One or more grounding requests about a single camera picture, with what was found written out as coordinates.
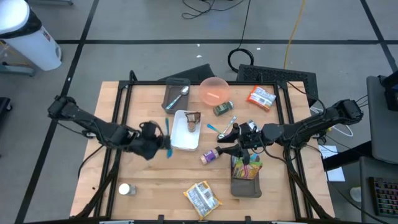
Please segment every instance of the pink bowl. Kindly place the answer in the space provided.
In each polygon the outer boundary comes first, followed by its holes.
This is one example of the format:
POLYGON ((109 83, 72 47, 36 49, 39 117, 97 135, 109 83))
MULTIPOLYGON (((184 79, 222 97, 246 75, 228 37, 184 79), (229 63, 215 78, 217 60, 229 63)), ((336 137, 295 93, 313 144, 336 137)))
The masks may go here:
POLYGON ((218 106, 227 101, 230 96, 231 89, 221 78, 207 78, 199 86, 200 99, 210 106, 218 106))

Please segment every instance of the gray floor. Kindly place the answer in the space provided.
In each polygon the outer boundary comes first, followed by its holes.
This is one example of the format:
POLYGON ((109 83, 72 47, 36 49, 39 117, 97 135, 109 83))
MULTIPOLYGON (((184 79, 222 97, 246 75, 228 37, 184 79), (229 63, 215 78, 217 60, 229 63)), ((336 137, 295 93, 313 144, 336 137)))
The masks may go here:
MULTIPOLYGON (((46 29, 57 40, 79 40, 93 0, 74 0, 74 6, 33 4, 46 29)), ((197 1, 188 0, 198 7, 197 1)), ((395 0, 367 0, 387 40, 398 39, 395 0)), ((184 20, 189 10, 178 0, 99 0, 87 39, 240 39, 248 1, 226 12, 211 12, 184 20)), ((224 8, 231 3, 217 0, 224 8)), ((298 16, 300 1, 252 0, 245 39, 288 39, 298 16)), ((377 40, 360 1, 307 0, 295 39, 377 40)), ((34 78, 0 75, 0 96, 12 99, 14 110, 0 132, 0 223, 14 222, 50 120, 46 109, 59 94, 77 45, 62 44, 63 64, 51 72, 38 71, 34 78)), ((127 79, 133 69, 139 80, 157 80, 209 63, 214 73, 234 80, 226 57, 236 44, 86 44, 83 47, 69 95, 78 105, 94 112, 102 81, 127 79)), ((282 68, 284 44, 249 44, 256 65, 282 68)), ((398 45, 389 45, 398 58, 398 45)), ((240 54, 233 63, 249 63, 240 54)), ((389 75, 392 70, 377 45, 292 45, 288 69, 315 72, 321 100, 328 106, 366 94, 366 77, 389 75)), ((353 147, 370 140, 368 111, 352 127, 353 138, 333 132, 331 136, 353 147)), ((26 222, 67 218, 76 187, 76 173, 86 140, 57 128, 47 160, 27 213, 26 222)), ((345 148, 338 146, 339 151, 345 148)), ((344 193, 359 185, 357 164, 344 167, 345 183, 334 184, 344 193)), ((331 189, 336 216, 360 221, 360 213, 331 189)))

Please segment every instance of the snack bag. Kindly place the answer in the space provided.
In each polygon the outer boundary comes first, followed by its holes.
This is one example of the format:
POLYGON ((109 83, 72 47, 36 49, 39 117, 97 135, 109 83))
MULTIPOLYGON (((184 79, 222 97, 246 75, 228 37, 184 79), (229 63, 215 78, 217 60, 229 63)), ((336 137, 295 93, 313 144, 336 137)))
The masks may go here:
POLYGON ((203 220, 211 211, 222 205, 221 201, 211 191, 207 181, 192 185, 192 187, 184 192, 184 195, 195 207, 200 220, 203 220))
POLYGON ((248 165, 243 165, 243 160, 240 158, 234 166, 232 178, 252 180, 262 168, 262 162, 250 161, 248 165))
POLYGON ((266 92, 263 88, 255 85, 252 92, 250 92, 246 101, 254 103, 260 108, 269 111, 269 108, 275 101, 276 96, 266 92))

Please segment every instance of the wooden table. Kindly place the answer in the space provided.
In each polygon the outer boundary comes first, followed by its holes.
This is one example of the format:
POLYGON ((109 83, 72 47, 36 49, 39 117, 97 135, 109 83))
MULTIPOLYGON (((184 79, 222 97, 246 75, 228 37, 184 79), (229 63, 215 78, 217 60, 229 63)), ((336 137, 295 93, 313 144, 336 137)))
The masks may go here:
MULTIPOLYGON (((293 84, 305 91, 301 82, 293 82, 293 84)), ((103 82, 95 111, 97 117, 111 121, 117 87, 118 82, 103 82)), ((262 87, 270 93, 274 92, 271 86, 262 87)), ((252 88, 253 86, 231 86, 231 100, 234 102, 235 108, 217 118, 213 114, 212 107, 206 106, 200 101, 198 86, 191 86, 188 109, 201 111, 203 119, 198 149, 195 152, 174 151, 170 159, 166 159, 166 151, 159 151, 150 161, 145 161, 133 153, 124 152, 121 157, 117 187, 121 183, 134 184, 137 187, 137 194, 123 196, 116 191, 112 219, 156 220, 158 215, 163 214, 166 220, 197 220, 198 214, 183 192, 194 183, 207 180, 213 192, 223 203, 206 217, 208 220, 244 220, 245 215, 250 215, 252 220, 258 221, 295 220, 287 169, 281 161, 261 154, 263 168, 259 175, 262 196, 260 198, 237 198, 230 193, 229 156, 222 155, 205 166, 199 159, 203 153, 217 146, 217 134, 206 127, 208 123, 218 129, 224 129, 234 115, 238 117, 236 122, 239 124, 249 119, 261 127, 264 123, 278 123, 275 104, 272 105, 271 111, 266 113, 257 106, 246 102, 246 97, 252 88)), ((172 126, 174 117, 166 114, 160 107, 164 92, 165 86, 163 85, 133 86, 127 125, 138 128, 139 123, 154 120, 165 130, 165 117, 168 116, 172 126)), ((287 122, 282 90, 280 90, 280 94, 284 118, 287 122)), ((299 121, 309 117, 310 110, 306 96, 291 86, 289 95, 294 120, 299 121)), ((314 140, 311 140, 309 144, 318 147, 314 140)), ((98 146, 97 140, 89 140, 85 157, 98 146)), ((281 146, 274 144, 267 148, 271 154, 282 157, 283 148, 281 146)), ((71 215, 76 215, 81 211, 95 193, 94 189, 98 188, 104 154, 105 150, 99 152, 83 167, 71 215)), ((309 190, 326 212, 334 216, 319 152, 309 147, 303 148, 302 160, 309 190)), ((305 217, 301 191, 299 188, 297 189, 301 214, 305 217)), ((102 208, 106 206, 107 201, 108 191, 104 194, 102 208)))

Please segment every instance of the trash can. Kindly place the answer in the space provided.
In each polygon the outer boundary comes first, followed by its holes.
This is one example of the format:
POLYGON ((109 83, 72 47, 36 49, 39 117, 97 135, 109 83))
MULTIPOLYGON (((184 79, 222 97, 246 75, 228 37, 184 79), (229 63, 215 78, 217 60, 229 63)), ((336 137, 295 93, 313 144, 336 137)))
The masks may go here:
POLYGON ((44 71, 61 65, 61 48, 24 0, 0 1, 0 40, 44 71))

